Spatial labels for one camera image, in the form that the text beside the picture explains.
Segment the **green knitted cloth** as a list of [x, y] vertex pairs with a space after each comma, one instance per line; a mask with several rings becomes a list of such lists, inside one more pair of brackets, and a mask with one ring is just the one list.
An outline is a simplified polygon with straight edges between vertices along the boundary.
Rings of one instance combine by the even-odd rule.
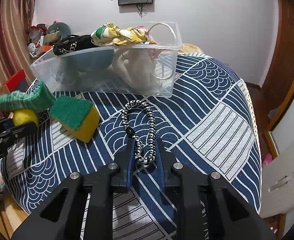
[[32, 109], [35, 113], [40, 113], [51, 108], [55, 104], [56, 98], [49, 91], [43, 81], [30, 93], [15, 90], [10, 94], [0, 96], [0, 110], [13, 112], [18, 109]]

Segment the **white drawstring pouch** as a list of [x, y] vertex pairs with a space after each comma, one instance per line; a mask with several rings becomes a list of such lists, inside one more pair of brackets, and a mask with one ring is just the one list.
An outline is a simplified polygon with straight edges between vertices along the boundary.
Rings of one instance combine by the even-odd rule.
[[176, 22], [138, 22], [118, 25], [137, 43], [114, 45], [112, 93], [168, 98], [172, 95], [178, 50], [182, 48]]

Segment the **black white plush toy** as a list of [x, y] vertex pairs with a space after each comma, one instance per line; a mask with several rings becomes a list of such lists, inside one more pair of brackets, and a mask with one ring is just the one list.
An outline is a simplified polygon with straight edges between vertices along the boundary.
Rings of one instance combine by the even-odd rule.
[[92, 42], [90, 35], [68, 35], [67, 37], [59, 40], [53, 46], [53, 53], [56, 56], [60, 56], [72, 51], [79, 51], [96, 47], [99, 46]]

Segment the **floral yellow green cloth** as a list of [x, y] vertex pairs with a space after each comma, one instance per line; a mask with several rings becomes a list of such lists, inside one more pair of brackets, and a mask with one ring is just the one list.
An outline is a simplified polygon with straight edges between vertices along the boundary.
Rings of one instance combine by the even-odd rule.
[[96, 46], [122, 46], [131, 44], [156, 44], [144, 26], [121, 29], [113, 23], [106, 23], [91, 33], [91, 42]]

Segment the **yellow round sponge ball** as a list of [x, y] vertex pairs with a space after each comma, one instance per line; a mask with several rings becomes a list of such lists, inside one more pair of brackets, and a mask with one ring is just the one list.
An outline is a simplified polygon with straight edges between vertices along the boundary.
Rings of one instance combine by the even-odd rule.
[[38, 116], [35, 111], [30, 108], [18, 109], [13, 112], [13, 124], [19, 126], [28, 122], [34, 122], [36, 126], [39, 125]]

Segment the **red box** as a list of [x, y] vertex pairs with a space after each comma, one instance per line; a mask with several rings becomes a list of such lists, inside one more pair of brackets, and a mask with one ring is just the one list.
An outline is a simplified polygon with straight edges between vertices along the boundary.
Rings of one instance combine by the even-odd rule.
[[29, 85], [26, 80], [26, 74], [23, 69], [12, 75], [1, 87], [1, 94], [9, 94], [13, 91], [25, 92]]

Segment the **yellow green scrub sponge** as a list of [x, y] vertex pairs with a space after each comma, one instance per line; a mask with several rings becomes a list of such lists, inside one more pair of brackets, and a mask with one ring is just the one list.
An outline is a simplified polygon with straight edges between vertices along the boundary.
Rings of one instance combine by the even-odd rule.
[[100, 115], [89, 100], [62, 95], [50, 109], [50, 115], [76, 139], [91, 141], [100, 120]]

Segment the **blue white patterned tablecloth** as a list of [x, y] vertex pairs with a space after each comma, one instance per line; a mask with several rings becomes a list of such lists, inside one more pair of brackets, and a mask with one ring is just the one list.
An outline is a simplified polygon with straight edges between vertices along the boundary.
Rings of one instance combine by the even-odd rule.
[[[203, 54], [177, 57], [169, 98], [51, 92], [89, 100], [100, 120], [90, 142], [40, 112], [36, 132], [0, 160], [27, 218], [13, 239], [264, 239], [261, 153], [244, 81]], [[178, 188], [163, 192], [156, 139], [176, 157]], [[134, 140], [131, 189], [114, 193], [115, 155]]]

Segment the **striped red beige curtain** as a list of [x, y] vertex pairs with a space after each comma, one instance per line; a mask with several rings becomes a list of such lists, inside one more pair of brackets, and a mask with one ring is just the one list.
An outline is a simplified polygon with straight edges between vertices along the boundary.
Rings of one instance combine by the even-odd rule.
[[28, 84], [35, 80], [29, 68], [26, 34], [32, 24], [34, 4], [35, 0], [0, 0], [0, 92], [2, 85], [21, 69]]

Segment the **clear plastic storage bin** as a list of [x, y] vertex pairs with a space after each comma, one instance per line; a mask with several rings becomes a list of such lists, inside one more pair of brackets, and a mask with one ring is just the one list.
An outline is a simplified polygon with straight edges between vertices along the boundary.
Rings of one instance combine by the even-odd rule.
[[51, 92], [111, 93], [107, 85], [115, 76], [110, 67], [113, 57], [113, 46], [72, 51], [60, 56], [49, 50], [30, 68]]

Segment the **grey green plush toy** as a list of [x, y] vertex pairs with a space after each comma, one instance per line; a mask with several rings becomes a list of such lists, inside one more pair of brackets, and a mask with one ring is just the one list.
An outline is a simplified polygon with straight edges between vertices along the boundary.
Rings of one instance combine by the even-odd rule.
[[71, 30], [67, 24], [65, 24], [63, 22], [57, 22], [57, 23], [50, 25], [47, 28], [44, 42], [45, 43], [54, 43], [56, 41], [61, 40], [62, 38], [66, 38], [70, 34], [71, 34]]

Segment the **brown wooden door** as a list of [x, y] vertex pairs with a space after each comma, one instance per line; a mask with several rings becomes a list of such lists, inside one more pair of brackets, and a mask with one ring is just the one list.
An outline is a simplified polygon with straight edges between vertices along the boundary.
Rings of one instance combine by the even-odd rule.
[[276, 110], [265, 132], [272, 131], [294, 99], [294, 2], [278, 0], [278, 31], [271, 64], [262, 87], [268, 110]]

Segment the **beige blanket with pink squares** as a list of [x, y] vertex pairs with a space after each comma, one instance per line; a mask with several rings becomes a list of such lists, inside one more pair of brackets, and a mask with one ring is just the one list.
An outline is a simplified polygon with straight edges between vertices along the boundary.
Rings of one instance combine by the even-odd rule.
[[203, 54], [201, 48], [196, 45], [184, 43], [183, 47], [178, 51], [180, 54], [200, 53]]

